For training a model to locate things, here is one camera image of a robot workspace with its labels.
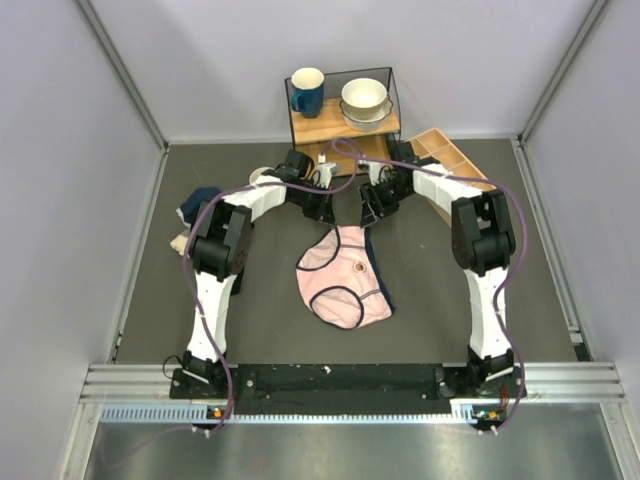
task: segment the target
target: stacked bowls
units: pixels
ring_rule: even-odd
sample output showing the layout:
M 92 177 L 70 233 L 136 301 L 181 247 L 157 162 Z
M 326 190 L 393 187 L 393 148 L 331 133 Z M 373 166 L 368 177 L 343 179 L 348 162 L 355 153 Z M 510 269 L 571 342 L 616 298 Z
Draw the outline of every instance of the stacked bowls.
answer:
M 391 114 L 393 102 L 382 83 L 371 78 L 356 78 L 342 87 L 340 109 L 351 128 L 371 132 Z

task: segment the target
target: white wall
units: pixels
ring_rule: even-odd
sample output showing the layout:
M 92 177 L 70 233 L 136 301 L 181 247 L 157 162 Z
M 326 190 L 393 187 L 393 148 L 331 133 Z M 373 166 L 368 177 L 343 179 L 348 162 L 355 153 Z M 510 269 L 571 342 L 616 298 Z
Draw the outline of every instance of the white wall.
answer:
M 73 2 L 1 2 L 0 62 L 0 478 L 39 480 L 106 360 L 159 154 Z
M 640 3 L 612 2 L 531 143 L 581 316 L 640 419 Z
M 404 130 L 519 132 L 593 0 L 93 0 L 171 141 L 289 139 L 283 79 L 392 66 Z

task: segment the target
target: wooden compartment organizer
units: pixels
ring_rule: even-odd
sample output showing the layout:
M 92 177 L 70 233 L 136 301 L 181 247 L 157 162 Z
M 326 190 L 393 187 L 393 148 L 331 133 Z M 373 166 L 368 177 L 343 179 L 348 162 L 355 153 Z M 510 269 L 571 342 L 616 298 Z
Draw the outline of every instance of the wooden compartment organizer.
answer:
M 437 128 L 432 128 L 420 135 L 416 135 L 410 138 L 409 142 L 416 155 L 420 158 L 434 157 L 443 167 L 450 170 L 453 175 L 470 178 L 487 178 L 480 169 Z M 493 185 L 480 182 L 469 182 L 469 185 L 484 191 L 495 188 Z

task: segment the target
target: pink underwear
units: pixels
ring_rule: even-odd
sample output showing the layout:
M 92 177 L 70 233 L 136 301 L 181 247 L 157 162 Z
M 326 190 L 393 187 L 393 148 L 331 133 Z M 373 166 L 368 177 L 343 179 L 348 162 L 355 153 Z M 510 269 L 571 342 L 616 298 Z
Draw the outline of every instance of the pink underwear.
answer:
M 305 305 L 336 327 L 358 328 L 393 313 L 373 257 L 368 228 L 330 230 L 302 255 L 296 273 Z

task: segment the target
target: wooden board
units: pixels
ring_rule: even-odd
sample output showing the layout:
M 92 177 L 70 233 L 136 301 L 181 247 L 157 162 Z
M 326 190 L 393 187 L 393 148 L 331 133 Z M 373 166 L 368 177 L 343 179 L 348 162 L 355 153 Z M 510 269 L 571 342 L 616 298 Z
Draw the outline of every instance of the wooden board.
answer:
M 382 135 L 370 135 L 367 137 L 359 137 L 355 142 L 360 145 L 360 148 L 364 151 L 365 155 L 372 158 L 390 158 L 387 144 L 384 141 Z M 327 142 L 311 143 L 308 145 L 298 145 L 296 150 L 309 155 L 314 162 L 318 161 L 318 155 L 322 150 L 322 147 Z M 335 162 L 340 166 L 340 173 L 336 177 L 345 177 L 353 173 L 354 161 L 349 157 L 345 157 L 336 153 L 331 147 L 327 150 L 327 162 Z M 366 170 L 360 170 L 359 173 L 364 173 Z
M 296 145 L 326 142 L 337 137 L 363 137 L 400 131 L 400 122 L 395 108 L 377 130 L 361 132 L 344 122 L 339 98 L 325 99 L 320 115 L 304 118 L 301 113 L 291 111 L 293 135 Z

